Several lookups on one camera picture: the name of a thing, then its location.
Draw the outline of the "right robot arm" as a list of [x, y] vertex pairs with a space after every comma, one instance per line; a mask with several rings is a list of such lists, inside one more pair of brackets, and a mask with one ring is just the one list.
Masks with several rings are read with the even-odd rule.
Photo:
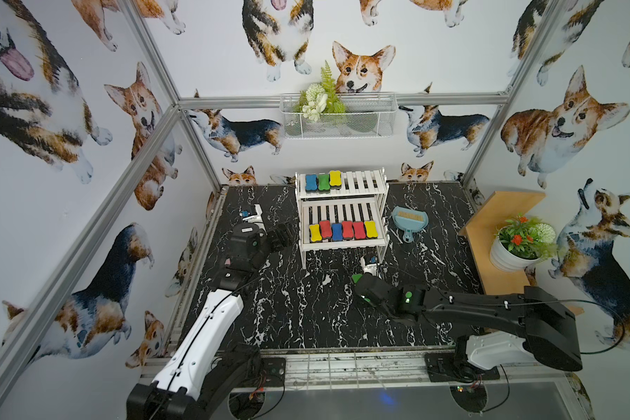
[[524, 362], [529, 356], [552, 369], [583, 368], [575, 314], [539, 287], [507, 295], [452, 293], [422, 285], [395, 287], [365, 272], [353, 275], [353, 289], [362, 301], [406, 326], [425, 320], [491, 329], [491, 334], [458, 343], [465, 349], [465, 362], [477, 369]]

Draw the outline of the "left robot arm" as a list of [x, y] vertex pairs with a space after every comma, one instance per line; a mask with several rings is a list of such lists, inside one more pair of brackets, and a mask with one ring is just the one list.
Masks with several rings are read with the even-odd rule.
[[203, 310], [152, 383], [133, 388], [126, 402], [129, 419], [208, 419], [233, 388], [260, 376], [262, 358], [256, 346], [234, 346], [220, 360], [215, 355], [243, 311], [243, 297], [260, 269], [271, 254], [292, 243], [286, 224], [271, 230], [262, 222], [234, 227]]

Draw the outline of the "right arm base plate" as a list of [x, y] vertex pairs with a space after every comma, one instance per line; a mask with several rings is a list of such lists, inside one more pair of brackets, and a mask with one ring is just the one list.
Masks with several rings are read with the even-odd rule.
[[425, 367], [433, 383], [457, 382], [474, 384], [481, 381], [499, 380], [501, 375], [497, 367], [482, 370], [468, 362], [456, 358], [455, 353], [426, 353]]

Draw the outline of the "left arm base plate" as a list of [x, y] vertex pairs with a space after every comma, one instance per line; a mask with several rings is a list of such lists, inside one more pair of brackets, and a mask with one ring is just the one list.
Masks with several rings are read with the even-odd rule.
[[285, 385], [286, 364], [287, 360], [285, 357], [262, 358], [258, 371], [241, 381], [233, 391], [239, 393], [264, 390], [266, 388], [283, 388]]

